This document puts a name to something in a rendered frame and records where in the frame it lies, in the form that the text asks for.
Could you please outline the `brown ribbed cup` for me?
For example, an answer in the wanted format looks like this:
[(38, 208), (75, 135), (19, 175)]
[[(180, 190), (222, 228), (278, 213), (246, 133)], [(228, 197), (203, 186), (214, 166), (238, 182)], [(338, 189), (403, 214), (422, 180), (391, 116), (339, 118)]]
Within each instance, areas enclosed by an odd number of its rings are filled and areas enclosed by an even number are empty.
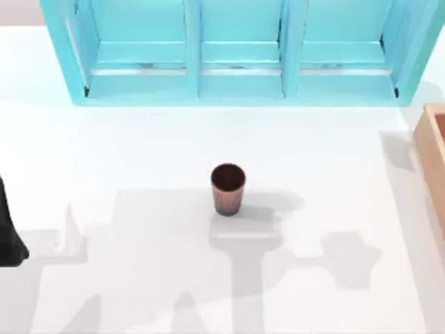
[(245, 183), (245, 172), (236, 164), (224, 163), (212, 170), (211, 190), (217, 213), (222, 216), (234, 216), (239, 212)]

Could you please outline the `light blue rack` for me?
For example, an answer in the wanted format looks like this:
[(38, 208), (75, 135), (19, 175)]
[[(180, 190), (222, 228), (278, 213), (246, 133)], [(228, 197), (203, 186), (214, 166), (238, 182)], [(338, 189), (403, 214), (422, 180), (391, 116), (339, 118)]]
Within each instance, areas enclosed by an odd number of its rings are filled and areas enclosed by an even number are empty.
[(406, 106), (445, 0), (39, 0), (84, 106)]

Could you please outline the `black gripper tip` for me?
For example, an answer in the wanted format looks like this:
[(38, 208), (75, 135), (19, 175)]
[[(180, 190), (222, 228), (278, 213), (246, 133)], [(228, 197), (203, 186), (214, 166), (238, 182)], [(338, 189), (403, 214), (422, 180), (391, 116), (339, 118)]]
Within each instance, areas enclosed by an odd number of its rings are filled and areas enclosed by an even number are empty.
[(11, 219), (5, 186), (0, 177), (0, 267), (18, 267), (29, 255)]

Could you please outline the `salmon-coloured shallow box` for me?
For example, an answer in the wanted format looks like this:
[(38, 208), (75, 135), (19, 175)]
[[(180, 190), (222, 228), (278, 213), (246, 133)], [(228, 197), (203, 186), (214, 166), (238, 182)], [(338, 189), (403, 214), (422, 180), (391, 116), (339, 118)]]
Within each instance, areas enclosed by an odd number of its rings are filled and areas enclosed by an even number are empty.
[(445, 238), (445, 102), (423, 106), (413, 138)]

